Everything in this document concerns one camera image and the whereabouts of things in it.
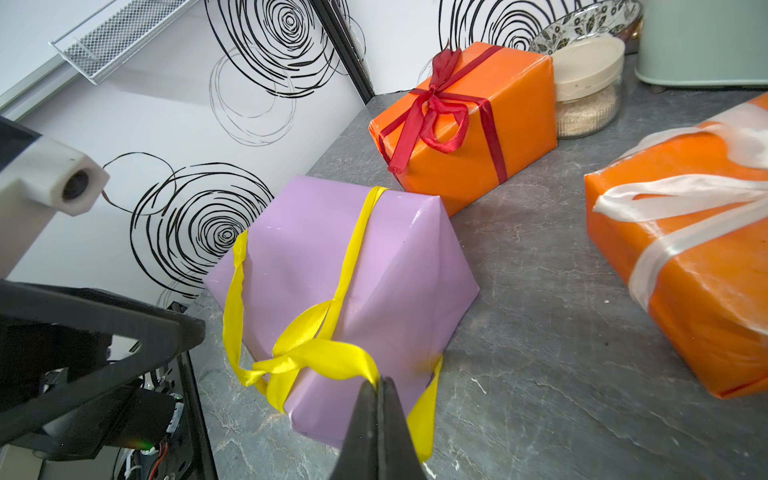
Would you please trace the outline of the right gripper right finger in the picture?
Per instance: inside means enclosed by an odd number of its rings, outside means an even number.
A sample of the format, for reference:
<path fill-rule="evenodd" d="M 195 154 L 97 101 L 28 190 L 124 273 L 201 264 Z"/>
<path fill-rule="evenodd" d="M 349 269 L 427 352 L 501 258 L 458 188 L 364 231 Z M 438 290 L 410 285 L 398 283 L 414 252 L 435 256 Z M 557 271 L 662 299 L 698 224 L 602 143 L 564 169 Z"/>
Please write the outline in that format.
<path fill-rule="evenodd" d="M 417 458 L 394 381 L 382 377 L 377 390 L 377 478 L 426 480 Z"/>

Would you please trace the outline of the orange box red ribbon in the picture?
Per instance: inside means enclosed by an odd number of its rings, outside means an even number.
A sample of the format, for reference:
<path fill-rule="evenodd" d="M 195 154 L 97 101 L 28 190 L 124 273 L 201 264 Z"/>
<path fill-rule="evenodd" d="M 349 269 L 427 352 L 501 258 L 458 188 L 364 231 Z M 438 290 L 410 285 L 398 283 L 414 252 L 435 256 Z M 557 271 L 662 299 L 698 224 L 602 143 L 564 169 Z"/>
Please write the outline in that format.
<path fill-rule="evenodd" d="M 459 65 L 466 65 L 490 46 L 493 45 L 477 42 L 460 49 Z M 510 179 L 558 144 L 554 67 L 547 55 L 501 48 L 449 91 L 491 101 Z M 370 122 L 369 131 L 378 151 L 377 135 L 410 107 L 415 99 L 410 91 Z M 410 193 L 440 197 L 449 215 L 458 213 L 508 180 L 498 182 L 479 111 L 473 104 L 469 111 L 469 131 L 458 150 L 442 154 L 418 142 L 407 170 L 393 174 Z M 441 116 L 435 131 L 439 140 L 446 141 L 456 133 L 457 125 L 451 116 Z"/>

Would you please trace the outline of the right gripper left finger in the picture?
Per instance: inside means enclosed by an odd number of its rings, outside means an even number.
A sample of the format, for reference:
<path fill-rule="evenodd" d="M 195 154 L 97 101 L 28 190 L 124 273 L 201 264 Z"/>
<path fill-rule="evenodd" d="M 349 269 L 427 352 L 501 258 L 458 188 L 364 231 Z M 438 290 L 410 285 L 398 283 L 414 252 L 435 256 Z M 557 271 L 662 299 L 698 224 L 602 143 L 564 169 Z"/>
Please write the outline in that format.
<path fill-rule="evenodd" d="M 378 478 L 378 397 L 376 388 L 364 382 L 330 480 Z"/>

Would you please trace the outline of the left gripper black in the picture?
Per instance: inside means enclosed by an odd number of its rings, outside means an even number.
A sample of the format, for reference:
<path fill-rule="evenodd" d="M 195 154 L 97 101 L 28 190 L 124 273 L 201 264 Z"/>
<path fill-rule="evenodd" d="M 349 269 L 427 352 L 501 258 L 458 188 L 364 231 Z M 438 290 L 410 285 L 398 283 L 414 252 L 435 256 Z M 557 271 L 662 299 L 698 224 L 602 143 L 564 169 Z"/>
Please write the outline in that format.
<path fill-rule="evenodd" d="M 152 449 L 184 403 L 144 377 L 204 337 L 199 319 L 110 292 L 2 281 L 2 444 L 53 461 Z"/>

